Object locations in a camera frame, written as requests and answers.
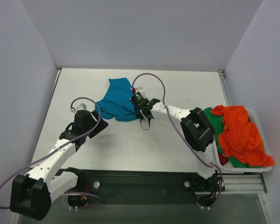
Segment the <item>blue t-shirt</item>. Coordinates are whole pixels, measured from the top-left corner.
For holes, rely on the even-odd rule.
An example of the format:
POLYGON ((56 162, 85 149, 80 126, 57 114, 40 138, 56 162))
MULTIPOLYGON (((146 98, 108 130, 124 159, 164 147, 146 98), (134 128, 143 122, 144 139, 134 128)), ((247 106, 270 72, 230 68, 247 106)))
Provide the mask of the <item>blue t-shirt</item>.
POLYGON ((117 121, 136 120, 136 112, 132 102, 131 84, 127 78, 109 79, 109 88, 104 97, 97 102, 95 111, 101 112, 103 119, 116 119, 117 121))

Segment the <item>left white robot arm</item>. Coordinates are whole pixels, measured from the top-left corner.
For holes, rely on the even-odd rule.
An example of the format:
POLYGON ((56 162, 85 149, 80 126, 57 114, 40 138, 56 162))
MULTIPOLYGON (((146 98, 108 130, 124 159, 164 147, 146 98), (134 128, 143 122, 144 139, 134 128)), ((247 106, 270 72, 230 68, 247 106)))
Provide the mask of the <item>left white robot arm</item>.
POLYGON ((25 175, 18 174, 12 182, 9 209, 41 221, 52 203, 67 190, 80 192, 85 187, 81 170, 68 168, 56 176, 62 165, 86 142, 108 127, 96 111, 79 110, 60 134, 51 151, 33 163, 25 175))

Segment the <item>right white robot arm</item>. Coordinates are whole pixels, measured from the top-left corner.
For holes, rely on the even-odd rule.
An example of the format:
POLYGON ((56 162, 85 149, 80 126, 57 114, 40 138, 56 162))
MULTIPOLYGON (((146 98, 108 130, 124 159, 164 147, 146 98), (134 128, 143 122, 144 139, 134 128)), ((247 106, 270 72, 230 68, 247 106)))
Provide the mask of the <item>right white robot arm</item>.
POLYGON ((217 171, 212 161, 211 147, 214 145, 215 129, 200 108, 181 109, 165 105, 158 99, 148 100, 140 91, 131 97, 135 111, 148 120, 160 119, 171 123, 186 146, 198 160, 198 187, 209 190, 214 185, 212 175, 217 171))

